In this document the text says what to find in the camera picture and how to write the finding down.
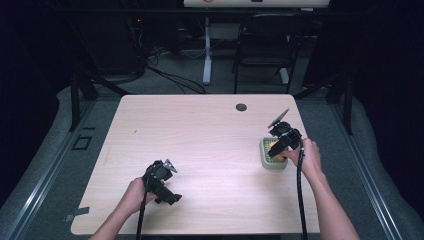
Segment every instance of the floor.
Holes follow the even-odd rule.
[[[292,90],[303,90],[302,76],[313,51],[314,39],[307,39],[299,56]],[[213,48],[212,82],[201,85],[210,94],[232,94],[232,50]],[[135,81],[125,81],[125,76],[108,77],[123,89],[134,94],[197,94],[181,87],[187,80],[175,80],[171,74],[184,76],[197,83],[202,82],[203,57],[201,50],[187,49],[180,55],[163,53],[151,59],[150,67],[168,73],[165,78],[152,70]],[[252,76],[246,71],[245,76]],[[270,79],[279,76],[271,75]],[[84,239],[70,233],[72,215],[78,208],[81,194],[96,161],[119,96],[102,85],[96,85],[100,94],[97,101],[81,97],[82,120],[74,132],[71,126],[71,101],[69,88],[58,94],[61,105],[49,134],[21,182],[0,211],[0,236],[2,239]],[[352,127],[354,135],[348,135],[341,125],[340,105],[328,105],[323,88],[297,101],[302,119],[310,137],[323,143],[328,154],[324,169],[332,179],[333,190],[352,216],[363,239],[418,239],[423,236],[422,222],[403,201],[379,163],[375,150],[372,128],[361,104],[354,101]],[[76,139],[92,136],[90,151],[72,151]],[[282,239],[298,239],[299,236],[282,235]],[[133,236],[120,236],[119,239]]]

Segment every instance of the table surface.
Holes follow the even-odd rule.
[[[243,103],[246,111],[238,111]],[[178,173],[166,186],[183,197],[172,206],[147,205],[143,234],[300,233],[296,167],[261,165],[260,141],[285,109],[284,121],[306,132],[291,95],[129,95],[122,98],[80,203],[74,234],[92,234],[128,183],[155,160]],[[319,232],[315,199],[302,176],[308,232]],[[138,213],[120,234],[135,234]]]
[[[184,0],[185,7],[313,7],[326,8],[330,0]]]

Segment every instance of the black cable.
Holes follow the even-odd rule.
[[[303,206],[303,196],[302,196],[302,163],[303,163],[303,153],[305,149],[303,148],[303,141],[300,140],[300,152],[299,160],[297,162],[297,198],[299,201],[299,210],[300,210],[300,220],[302,222],[302,239],[308,240],[308,232],[306,230],[306,219],[305,219],[305,209]]]
[[[196,83],[193,80],[189,80],[174,74],[169,74],[169,73],[165,73],[162,72],[158,69],[152,68],[150,66],[147,66],[147,69],[151,70],[152,72],[170,80],[171,82],[175,83],[183,93],[185,93],[184,89],[182,87],[188,88],[194,92],[200,93],[200,94],[206,94],[206,90],[205,88],[200,85],[199,83]]]
[[[145,187],[144,187],[143,202],[141,202],[141,205],[140,205],[140,214],[138,215],[136,240],[141,240],[141,228],[143,227],[144,211],[146,210],[147,186],[149,185],[150,175],[151,174],[149,173],[147,180],[146,180]]]

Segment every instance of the hand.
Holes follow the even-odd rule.
[[[307,178],[313,178],[318,174],[322,174],[321,168],[321,154],[316,142],[309,138],[305,138],[303,141],[303,147],[305,149],[303,155],[302,172]],[[295,150],[289,151],[284,150],[280,153],[283,157],[290,158],[294,165],[297,166],[299,162],[300,147]]]
[[[144,190],[143,179],[136,178],[131,181],[116,209],[128,217],[133,213],[138,212],[140,210],[141,202],[143,201]],[[155,194],[148,192],[146,196],[146,204],[156,198],[157,196]]]

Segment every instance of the green object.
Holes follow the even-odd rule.
[[[287,158],[278,159],[277,157],[271,158],[268,156],[270,144],[278,141],[278,138],[263,138],[260,142],[260,152],[262,166],[266,169],[283,170],[287,166]]]

